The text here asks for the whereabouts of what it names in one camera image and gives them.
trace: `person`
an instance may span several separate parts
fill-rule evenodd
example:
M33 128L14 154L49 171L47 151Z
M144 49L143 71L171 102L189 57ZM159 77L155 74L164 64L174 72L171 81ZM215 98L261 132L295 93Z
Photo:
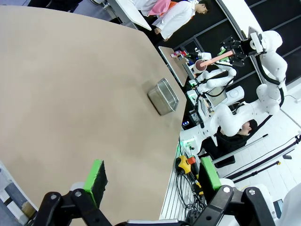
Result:
M30 7L50 8L60 11L69 11L76 7L83 0L31 0Z
M175 31L188 23L196 12L204 15L209 9L207 0L202 0L202 3L197 0L180 1L152 24L154 31L148 37L153 45L161 40L167 41Z
M257 129L257 122L256 120L252 119L247 121L242 125L242 129L238 131L238 133L232 137L228 137L224 134L221 127L218 128L217 133L215 134L217 140L217 146L211 139L211 137L203 140L201 149L204 149L207 154L201 155L200 157L210 155L211 158L218 159L226 154L229 154L239 148L242 148L246 145L246 138L247 136ZM223 167L228 164L235 163L234 156L231 156L225 160L222 160L215 164L217 168Z
M143 16L154 16L165 13L170 5L170 0L130 0L140 10Z

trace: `black wall panel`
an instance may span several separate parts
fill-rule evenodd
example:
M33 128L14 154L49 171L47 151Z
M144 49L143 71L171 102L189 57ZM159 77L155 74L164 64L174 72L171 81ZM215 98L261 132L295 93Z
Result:
M197 47L197 45L194 41L192 41L192 42L186 44L184 47L189 53L193 53L193 52L195 52L194 49Z
M277 49L281 56L301 46L301 17L275 30L282 37L282 45Z
M267 31L301 13L300 0L267 0L251 8L262 30Z
M301 77L301 48L284 58L287 61L286 83Z
M212 54L212 56L216 56L220 52L220 43L230 36L232 36L236 40L239 40L239 37L233 29L231 23L227 20L222 24L210 29L206 33L198 36L197 40L202 45L205 52L209 52ZM237 76L235 77L235 80L255 70L250 59L245 60L244 67L234 68L238 72Z
M226 16L224 12L213 0L210 13L206 15L200 15L196 13L195 16L186 25L177 30L167 42L161 42L160 45L174 48L187 39L191 38L193 35L205 30L206 28L225 18Z

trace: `stainless steel container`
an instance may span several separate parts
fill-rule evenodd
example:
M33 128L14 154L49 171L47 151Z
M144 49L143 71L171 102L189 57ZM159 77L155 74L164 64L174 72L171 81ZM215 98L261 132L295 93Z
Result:
M157 86L147 94L160 115L175 112L179 99L170 87L166 78L157 83Z

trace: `black cable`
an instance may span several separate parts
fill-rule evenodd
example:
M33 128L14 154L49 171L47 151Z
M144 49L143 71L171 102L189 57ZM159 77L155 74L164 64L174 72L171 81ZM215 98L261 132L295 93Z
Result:
M265 155L267 155L267 154L271 153L272 151L275 151L276 149L278 149L278 148L280 148L280 147L282 147L282 146L286 145L288 142L290 142L290 141L291 141L292 139L294 139L294 138L295 138L295 137L293 137L293 138L289 139L289 140L288 140L288 141L287 141L285 144L283 144L283 145L281 145L281 146L279 146L279 147L276 147L276 148L274 148L273 150L271 150L271 151L269 151L269 152L265 153L263 156L265 156ZM255 162L256 160L258 160L258 159L262 158L263 156L260 156L259 158L257 158L257 159L255 159L255 160L253 160L252 162ZM248 163L248 164L246 164L246 165L244 165L244 166L242 166L242 167L240 167L240 168L236 169L235 171L233 171L233 172L229 173L228 175L224 176L224 178L225 178L225 177L227 177L227 176L229 176L230 174L232 174L232 173L236 172L237 170L240 170L241 168L243 168L243 167L245 167L245 166L247 166L247 165L251 164L252 162L250 162L250 163Z
M189 184L189 187L192 191L193 194L193 202L192 203L186 203L185 199L183 197L183 189L182 189L182 178L184 178L184 180L187 181L187 183ZM198 195L195 193L194 189L193 189L193 182L190 180L190 175L185 175L185 174L177 174L176 175L176 190L179 194L179 197L185 207L185 219L190 219L193 216L196 216L196 214L200 214L201 211L204 209L205 207L205 203L198 197Z
M281 96L281 101L279 103L279 106L281 107L284 103L284 98L285 98L283 88L279 88L279 92L280 92L280 96Z
M256 57L255 57L255 59L256 59L256 63L257 63L257 65L258 65L258 68L259 68L259 71L261 72L261 74L262 74L262 76L264 77L264 79L266 80L266 81L268 81L269 83L272 83L272 84L275 84L275 85L280 85L280 82L279 81L277 81L277 80L275 80L275 79L272 79L271 77L269 77L266 73L265 73L265 71L264 71L264 69L263 69L263 67L262 67L262 64L261 64L261 60L260 60L260 55L257 55Z
M208 92L204 93L204 94L207 94L208 96L211 96L211 97L218 97L220 94L223 93L223 91L225 91L225 89L228 87L228 85L234 80L234 77L225 85L225 87L222 89L222 91L217 94L217 95L211 95L209 94Z
M235 70L235 68L234 68L232 65L220 64L220 63L218 63L218 62L215 62L215 63L212 64L212 65L228 66L228 67L232 67L232 68ZM220 75L221 75L222 73L224 73L224 72L221 72L221 73L219 73L219 74L217 74L217 75L211 77L210 79L204 79L204 80L202 80L201 82L199 82L199 81L197 80L197 78L195 78L194 80L195 80L195 82L196 82L197 85L201 85L201 84L204 84L204 83L206 83L207 81L209 81L209 80L211 80L211 79L219 79L219 78L227 77L227 76L222 76L222 77L220 77Z
M180 148L180 154L183 155L183 152L182 152L182 149L181 149L180 137L179 137L179 148Z
M276 161L276 162L268 165L267 167L264 167L264 168L262 168L262 169L260 169L258 171L253 172L253 173L250 173L250 174L248 174L248 175L246 175L246 176L244 176L244 177L242 177L240 179L234 180L233 183L238 183L238 182L243 181L243 180L245 180L247 178L253 177L253 176L257 175L258 173L261 173L262 171L267 170L268 168L270 168L272 166L278 165L279 163L280 163L279 161Z
M295 100L297 99L297 98L293 97L292 95L286 95L285 97L287 97L287 96L292 97L292 98L294 98Z
M275 154L272 154L271 156L267 157L266 159L264 159L264 160L262 160L262 161L260 161L258 163L255 163L253 166L250 166L250 167L248 167L248 168L246 168L244 170L241 170L241 171L239 171L237 173L234 173L234 174L232 174L232 175L230 175L230 176L228 176L226 178L227 179L234 179L234 178L240 177L241 175L243 175L243 174L245 174L245 173L247 173L247 172L249 172L249 171L251 171L251 170L253 170L253 169L255 169L255 168L257 168L257 167L259 167L261 165L263 165L263 164L265 164L266 162L268 162L268 161L270 161L270 160L272 160L272 159L274 159L276 157L279 157L280 155L282 155L283 152L285 152L286 150L288 150L291 147L295 146L300 141L301 141L301 138L299 138L299 137L296 136L296 141L292 142L289 146L281 149L280 151L276 152Z

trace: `table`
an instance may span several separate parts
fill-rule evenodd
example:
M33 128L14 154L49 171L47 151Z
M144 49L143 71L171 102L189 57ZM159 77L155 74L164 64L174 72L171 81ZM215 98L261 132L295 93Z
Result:
M66 194L102 159L109 221L158 219L186 98L148 38L44 8L0 6L0 27L0 156L25 194ZM160 116L147 92L163 77L179 105Z
M179 63L178 58L172 58L170 55L174 53L174 50L172 48L159 46L159 50L161 52L161 55L166 60L168 66L170 67L170 70L175 75L176 79L179 81L179 83L182 86L185 86L188 73L185 70L184 66Z
M130 0L107 0L110 6L113 8L115 15L119 17L124 26L129 26L132 28L136 28L133 24L140 25L145 29L151 31L151 27L137 10L137 8L133 5Z

